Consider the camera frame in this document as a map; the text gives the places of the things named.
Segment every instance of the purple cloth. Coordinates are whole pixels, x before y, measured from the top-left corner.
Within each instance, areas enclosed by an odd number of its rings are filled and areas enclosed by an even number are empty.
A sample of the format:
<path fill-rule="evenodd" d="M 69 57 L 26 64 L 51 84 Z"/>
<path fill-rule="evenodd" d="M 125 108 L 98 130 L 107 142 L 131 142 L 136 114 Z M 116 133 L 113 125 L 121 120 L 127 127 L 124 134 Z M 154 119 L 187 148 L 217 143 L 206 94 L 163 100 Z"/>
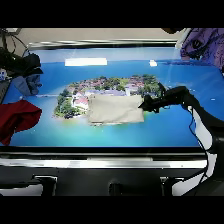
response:
<path fill-rule="evenodd" d="M 224 28 L 192 28 L 180 51 L 181 58 L 200 59 L 224 68 Z"/>

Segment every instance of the red cloth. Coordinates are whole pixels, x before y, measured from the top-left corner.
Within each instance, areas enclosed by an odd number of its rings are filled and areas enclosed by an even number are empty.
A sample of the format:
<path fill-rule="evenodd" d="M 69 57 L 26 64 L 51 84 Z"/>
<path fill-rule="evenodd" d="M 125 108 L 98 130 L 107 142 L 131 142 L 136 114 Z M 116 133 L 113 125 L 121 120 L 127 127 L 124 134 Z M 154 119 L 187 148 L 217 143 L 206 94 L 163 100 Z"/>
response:
<path fill-rule="evenodd" d="M 41 113 L 40 108 L 26 100 L 0 104 L 0 142 L 9 145 L 12 135 L 34 127 Z"/>

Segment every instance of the robotic arm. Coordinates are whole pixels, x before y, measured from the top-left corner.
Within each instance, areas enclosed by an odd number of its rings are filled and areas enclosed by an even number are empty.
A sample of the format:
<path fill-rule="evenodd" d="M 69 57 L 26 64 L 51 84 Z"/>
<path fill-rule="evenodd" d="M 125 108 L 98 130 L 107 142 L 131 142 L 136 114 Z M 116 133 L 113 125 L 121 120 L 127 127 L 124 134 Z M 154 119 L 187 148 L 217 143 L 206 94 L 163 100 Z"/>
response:
<path fill-rule="evenodd" d="M 202 149 L 205 150 L 208 162 L 199 174 L 187 180 L 178 181 L 172 186 L 172 195 L 181 196 L 208 178 L 212 177 L 216 180 L 224 178 L 224 122 L 206 112 L 185 86 L 167 91 L 164 89 L 161 88 L 162 96 L 159 98 L 152 99 L 146 95 L 139 108 L 159 113 L 159 109 L 162 107 L 180 104 L 184 110 L 191 113 L 192 119 L 195 120 L 195 136 Z"/>

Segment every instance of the island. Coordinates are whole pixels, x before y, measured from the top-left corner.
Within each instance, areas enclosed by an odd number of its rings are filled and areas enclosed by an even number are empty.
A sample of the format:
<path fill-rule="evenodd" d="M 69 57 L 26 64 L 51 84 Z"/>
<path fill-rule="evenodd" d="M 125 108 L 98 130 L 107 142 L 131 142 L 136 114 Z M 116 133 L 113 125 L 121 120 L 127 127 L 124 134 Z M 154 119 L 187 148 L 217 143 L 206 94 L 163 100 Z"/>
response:
<path fill-rule="evenodd" d="M 100 76 L 73 82 L 57 97 L 54 116 L 70 119 L 85 115 L 88 110 L 88 97 L 92 94 L 142 97 L 149 94 L 156 98 L 160 96 L 160 89 L 156 76 L 149 74 L 132 75 L 130 78 Z"/>

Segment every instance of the gray floor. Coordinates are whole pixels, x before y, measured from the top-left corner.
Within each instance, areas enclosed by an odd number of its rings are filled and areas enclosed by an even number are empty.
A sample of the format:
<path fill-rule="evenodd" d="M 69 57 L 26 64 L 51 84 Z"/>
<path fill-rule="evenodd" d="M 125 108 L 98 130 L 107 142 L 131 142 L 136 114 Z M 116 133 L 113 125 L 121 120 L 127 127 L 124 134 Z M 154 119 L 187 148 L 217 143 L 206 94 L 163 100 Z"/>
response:
<path fill-rule="evenodd" d="M 111 40 L 111 39 L 178 39 L 182 32 L 168 34 L 161 28 L 22 28 L 18 37 L 27 45 L 43 41 Z M 22 55 L 24 47 L 16 41 L 17 55 Z M 14 45 L 7 37 L 8 49 Z"/>

